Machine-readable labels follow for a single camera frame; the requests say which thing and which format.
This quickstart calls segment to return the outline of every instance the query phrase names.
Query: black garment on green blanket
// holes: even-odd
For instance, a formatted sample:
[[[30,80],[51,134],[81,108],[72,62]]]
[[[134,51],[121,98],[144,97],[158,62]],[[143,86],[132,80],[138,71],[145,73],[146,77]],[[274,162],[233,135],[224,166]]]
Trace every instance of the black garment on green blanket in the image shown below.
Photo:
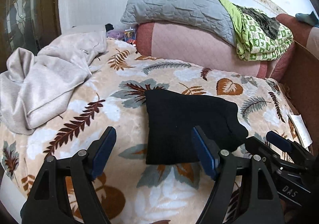
[[[246,13],[253,19],[255,19],[256,22],[260,25],[261,29],[269,38],[271,38],[272,40],[275,40],[277,38],[280,23],[276,20],[276,18],[270,18],[263,13],[257,12],[253,8],[244,8],[241,6],[238,7],[243,13]]]
[[[165,89],[145,92],[149,116],[146,164],[197,162],[191,130],[199,125],[220,149],[235,151],[248,136],[233,102],[208,95],[184,95]]]

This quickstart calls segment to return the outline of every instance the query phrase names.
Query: blue cloth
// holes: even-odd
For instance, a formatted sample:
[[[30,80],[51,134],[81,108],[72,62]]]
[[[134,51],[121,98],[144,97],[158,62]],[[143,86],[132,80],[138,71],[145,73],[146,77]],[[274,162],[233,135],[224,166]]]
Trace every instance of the blue cloth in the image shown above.
[[[311,26],[319,28],[319,20],[314,11],[312,11],[311,14],[296,13],[296,19],[299,22],[305,22]]]

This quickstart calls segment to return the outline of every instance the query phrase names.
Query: black robotic device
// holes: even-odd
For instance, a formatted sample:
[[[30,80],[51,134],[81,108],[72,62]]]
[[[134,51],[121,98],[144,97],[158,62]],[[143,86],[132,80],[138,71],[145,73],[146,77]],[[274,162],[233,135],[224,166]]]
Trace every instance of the black robotic device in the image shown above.
[[[196,224],[221,224],[224,220],[236,176],[242,176],[239,203],[232,220],[234,224],[284,224],[280,198],[300,208],[289,224],[304,220],[309,202],[318,191],[319,159],[296,142],[269,132],[267,140],[295,162],[280,155],[255,137],[246,140],[250,159],[235,157],[218,148],[199,126],[192,131],[200,162],[215,185]],[[74,224],[66,190],[65,177],[71,176],[79,210],[85,224],[110,224],[97,198],[92,181],[102,174],[116,141],[116,131],[108,127],[99,140],[73,157],[57,160],[48,156],[21,210],[22,224]]]

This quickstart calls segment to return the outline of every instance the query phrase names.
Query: folded green blanket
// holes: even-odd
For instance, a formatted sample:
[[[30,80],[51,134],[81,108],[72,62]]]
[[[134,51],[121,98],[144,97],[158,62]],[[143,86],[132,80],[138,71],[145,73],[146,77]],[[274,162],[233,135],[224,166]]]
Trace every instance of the folded green blanket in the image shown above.
[[[235,29],[236,49],[240,59],[274,60],[286,52],[293,41],[291,30],[280,24],[275,40],[269,38],[250,15],[242,13],[229,0],[219,0],[228,11]]]

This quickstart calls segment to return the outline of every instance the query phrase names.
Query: beige blanket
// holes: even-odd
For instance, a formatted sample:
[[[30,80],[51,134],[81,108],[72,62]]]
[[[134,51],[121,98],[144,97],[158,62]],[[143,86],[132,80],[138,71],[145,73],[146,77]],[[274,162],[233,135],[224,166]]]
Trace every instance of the beige blanket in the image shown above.
[[[99,139],[107,126],[113,126],[116,144],[103,175],[94,182],[112,224],[196,223],[213,187],[200,164],[145,164],[148,115],[144,91],[156,87],[222,97],[238,105],[239,122],[249,136],[266,142],[266,133],[273,130],[297,140],[287,116],[289,106],[274,80],[141,56],[125,42],[106,42],[108,53],[92,62],[97,71],[75,89],[64,113],[29,136],[14,134],[1,124],[2,165],[25,197],[46,155],[71,157]],[[243,145],[234,154],[251,156]],[[70,178],[67,187],[74,216],[81,220]]]
[[[14,133],[34,129],[68,106],[73,90],[90,78],[89,65],[106,51],[105,32],[60,36],[37,56],[17,48],[0,74],[2,121]]]

